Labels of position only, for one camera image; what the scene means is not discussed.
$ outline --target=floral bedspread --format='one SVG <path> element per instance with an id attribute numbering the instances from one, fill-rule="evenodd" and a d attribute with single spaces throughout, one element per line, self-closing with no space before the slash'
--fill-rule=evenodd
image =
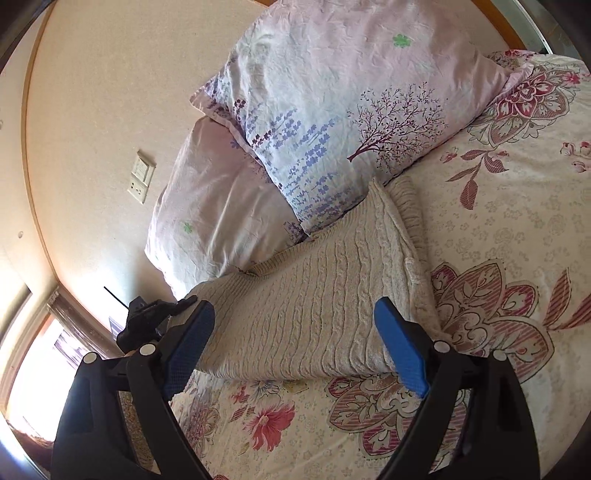
<path id="1" fill-rule="evenodd" d="M 533 71 L 408 174 L 442 326 L 459 351 L 509 356 L 545 474 L 591 410 L 591 77 L 565 57 L 495 60 Z M 172 402 L 216 480 L 373 480 L 418 405 L 396 373 L 243 383 L 195 372 Z M 435 468 L 466 406 L 461 393 Z"/>

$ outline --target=wall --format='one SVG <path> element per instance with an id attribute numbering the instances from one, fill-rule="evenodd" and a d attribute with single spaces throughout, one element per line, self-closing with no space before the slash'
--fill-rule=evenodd
<path id="1" fill-rule="evenodd" d="M 105 325 L 118 307 L 103 286 L 126 303 L 173 298 L 143 252 L 152 209 L 201 115 L 189 96 L 263 9 L 248 0 L 57 1 L 31 78 L 31 191 L 58 278 Z M 144 205 L 126 191 L 140 149 L 157 164 Z"/>
<path id="2" fill-rule="evenodd" d="M 34 317 L 57 286 L 31 214 L 21 149 L 23 88 L 31 52 L 43 18 L 44 14 L 29 29 L 0 74 L 0 245 L 14 270 L 32 292 L 2 344 L 0 371 L 23 329 L 28 326 L 27 322 Z"/>
<path id="3" fill-rule="evenodd" d="M 471 42 L 482 54 L 507 50 L 503 37 L 471 0 L 443 0 L 440 3 L 457 15 Z"/>

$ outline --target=pink pillowcase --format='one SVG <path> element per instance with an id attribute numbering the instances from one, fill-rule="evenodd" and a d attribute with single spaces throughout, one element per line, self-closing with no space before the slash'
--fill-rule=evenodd
<path id="1" fill-rule="evenodd" d="M 152 216 L 145 253 L 177 299 L 305 237 L 267 172 L 226 127 L 197 121 Z"/>
<path id="2" fill-rule="evenodd" d="M 469 124 L 508 76 L 433 0 L 280 0 L 191 101 L 315 232 Z"/>

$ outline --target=tree print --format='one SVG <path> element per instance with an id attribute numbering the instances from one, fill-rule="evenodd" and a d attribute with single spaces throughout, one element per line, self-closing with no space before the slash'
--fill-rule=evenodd
<path id="1" fill-rule="evenodd" d="M 444 118 L 439 100 L 426 84 L 411 85 L 406 91 L 373 90 L 361 94 L 357 111 L 347 112 L 359 128 L 359 147 L 347 159 L 373 152 L 379 168 L 390 172 L 395 166 L 414 160 L 427 151 L 441 135 Z"/>

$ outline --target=window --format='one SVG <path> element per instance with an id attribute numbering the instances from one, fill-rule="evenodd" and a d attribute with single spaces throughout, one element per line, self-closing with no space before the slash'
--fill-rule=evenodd
<path id="1" fill-rule="evenodd" d="M 55 439 L 61 411 L 86 353 L 88 350 L 52 314 L 48 315 L 10 393 L 7 417 L 14 427 Z"/>

